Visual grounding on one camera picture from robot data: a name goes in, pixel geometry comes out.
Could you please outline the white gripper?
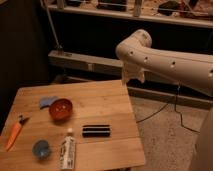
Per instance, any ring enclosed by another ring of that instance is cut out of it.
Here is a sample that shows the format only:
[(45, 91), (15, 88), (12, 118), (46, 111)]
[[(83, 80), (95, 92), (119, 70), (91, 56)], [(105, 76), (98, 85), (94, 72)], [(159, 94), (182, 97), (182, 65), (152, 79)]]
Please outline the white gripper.
[(141, 83), (144, 83), (144, 70), (140, 66), (131, 63), (125, 63), (123, 65), (122, 84), (127, 84), (130, 79), (138, 79)]

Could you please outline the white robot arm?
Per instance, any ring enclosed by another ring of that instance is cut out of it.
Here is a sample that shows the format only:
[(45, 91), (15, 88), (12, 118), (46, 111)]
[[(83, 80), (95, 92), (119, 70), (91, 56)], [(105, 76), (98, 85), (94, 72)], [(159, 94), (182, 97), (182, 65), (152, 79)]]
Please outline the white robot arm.
[[(213, 55), (159, 50), (150, 34), (138, 29), (116, 47), (123, 62), (122, 82), (145, 80), (144, 71), (190, 87), (213, 98)], [(188, 171), (213, 171), (213, 105), (205, 117)]]

